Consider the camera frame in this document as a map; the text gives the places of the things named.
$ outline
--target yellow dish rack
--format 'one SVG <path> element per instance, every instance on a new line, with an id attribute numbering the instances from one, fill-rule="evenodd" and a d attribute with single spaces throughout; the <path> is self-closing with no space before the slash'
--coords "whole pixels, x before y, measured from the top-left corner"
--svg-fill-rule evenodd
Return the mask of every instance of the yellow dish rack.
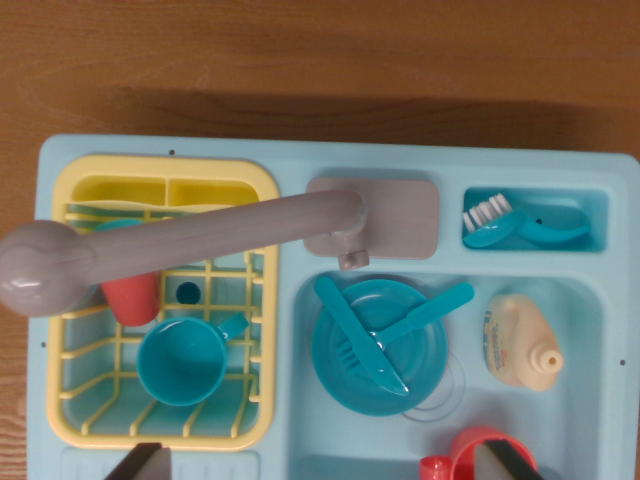
<path id="1" fill-rule="evenodd" d="M 86 233 L 118 218 L 161 221 L 278 198 L 271 176 L 247 161 L 91 155 L 57 179 L 53 219 Z M 49 320 L 47 416 L 66 442 L 85 448 L 130 448 L 161 442 L 183 450 L 233 451 L 266 433 L 275 400 L 278 247 L 206 259 L 162 271 L 157 320 L 117 323 L 106 305 Z M 203 290 L 196 305 L 176 300 L 180 282 Z M 193 407 L 169 407 L 142 388 L 135 354 L 156 322 L 195 316 L 214 324 L 243 312 L 244 338 L 229 342 L 219 389 Z"/>

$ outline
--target sink basin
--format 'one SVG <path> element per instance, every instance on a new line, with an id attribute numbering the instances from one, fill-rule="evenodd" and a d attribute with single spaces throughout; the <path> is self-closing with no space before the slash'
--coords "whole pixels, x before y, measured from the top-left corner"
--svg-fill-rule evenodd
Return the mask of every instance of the sink basin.
<path id="1" fill-rule="evenodd" d="M 453 411 L 444 407 L 457 401 L 455 396 L 440 394 L 446 416 L 428 422 L 410 418 L 411 412 L 386 418 L 365 416 L 336 402 L 320 384 L 311 361 L 311 338 L 322 309 L 313 292 L 316 277 L 312 277 L 300 288 L 294 307 L 290 478 L 417 478 L 417 458 L 446 454 L 455 435 L 475 424 L 489 424 L 520 439 L 552 475 L 571 472 L 576 467 L 572 461 L 589 462 L 581 452 L 590 437 L 584 433 L 598 430 L 602 392 L 594 379 L 600 375 L 603 312 L 597 295 L 587 286 L 569 278 L 331 275 L 341 288 L 365 279 L 390 278 L 409 284 L 427 298 L 457 283 L 471 283 L 476 290 L 474 300 L 444 317 L 450 349 L 464 371 L 454 387 L 464 394 Z M 556 385 L 544 394 L 504 385 L 484 364 L 485 309 L 494 295 L 516 292 L 538 304 L 565 355 L 566 366 Z M 561 478 L 579 476 L 565 473 Z"/>

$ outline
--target faucet base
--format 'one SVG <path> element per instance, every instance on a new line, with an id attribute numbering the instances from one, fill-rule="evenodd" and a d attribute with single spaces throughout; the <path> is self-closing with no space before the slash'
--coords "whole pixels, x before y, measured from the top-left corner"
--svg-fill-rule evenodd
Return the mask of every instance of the faucet base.
<path id="1" fill-rule="evenodd" d="M 317 177 L 309 182 L 306 191 L 324 190 L 355 190 L 363 196 L 368 209 L 360 232 L 365 251 L 341 255 L 336 252 L 332 235 L 319 235 L 304 241 L 312 255 L 338 256 L 341 270 L 351 270 L 368 265 L 368 257 L 424 260 L 435 253 L 440 195 L 430 181 Z"/>

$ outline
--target cup handle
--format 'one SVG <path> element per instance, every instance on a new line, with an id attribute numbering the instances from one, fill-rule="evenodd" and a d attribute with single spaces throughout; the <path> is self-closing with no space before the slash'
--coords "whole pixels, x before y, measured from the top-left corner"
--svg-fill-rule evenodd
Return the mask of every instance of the cup handle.
<path id="1" fill-rule="evenodd" d="M 249 326 L 249 322 L 244 315 L 241 313 L 236 313 L 233 317 L 229 318 L 222 322 L 222 324 L 218 325 L 218 330 L 222 334 L 222 338 L 225 343 L 231 340 L 234 337 L 237 337 L 242 332 L 244 332 Z"/>

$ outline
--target faucet spout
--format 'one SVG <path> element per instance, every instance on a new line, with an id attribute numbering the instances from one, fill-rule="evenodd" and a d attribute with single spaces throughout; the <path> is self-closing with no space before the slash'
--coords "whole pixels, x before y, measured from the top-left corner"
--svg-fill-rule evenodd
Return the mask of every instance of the faucet spout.
<path id="1" fill-rule="evenodd" d="M 0 242 L 0 300 L 18 313 L 54 315 L 94 284 L 330 234 L 342 269 L 366 266 L 363 197 L 328 190 L 161 222 L 78 235 L 35 221 Z"/>

